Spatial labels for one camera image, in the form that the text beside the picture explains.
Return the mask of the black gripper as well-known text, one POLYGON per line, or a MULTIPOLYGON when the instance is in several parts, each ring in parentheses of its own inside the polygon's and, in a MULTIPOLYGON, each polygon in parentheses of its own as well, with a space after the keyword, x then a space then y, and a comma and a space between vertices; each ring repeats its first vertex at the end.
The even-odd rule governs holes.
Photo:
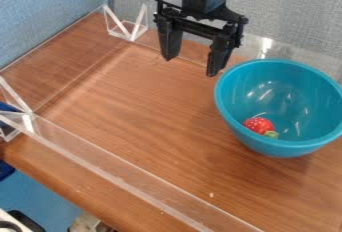
POLYGON ((181 0, 179 5, 155 1, 163 58, 169 61, 179 55, 184 32, 211 39, 205 75, 213 77, 225 67, 232 49, 240 46, 248 19, 225 6, 227 0, 181 0))

